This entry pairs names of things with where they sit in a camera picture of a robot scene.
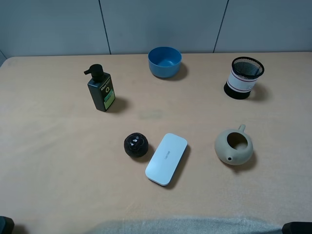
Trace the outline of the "grey robot base cover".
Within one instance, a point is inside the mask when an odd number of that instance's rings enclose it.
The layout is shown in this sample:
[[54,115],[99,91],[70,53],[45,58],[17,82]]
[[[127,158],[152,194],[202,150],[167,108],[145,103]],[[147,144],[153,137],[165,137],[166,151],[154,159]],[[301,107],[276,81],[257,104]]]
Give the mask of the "grey robot base cover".
[[110,220],[87,234],[281,234],[282,227],[259,219],[171,217]]

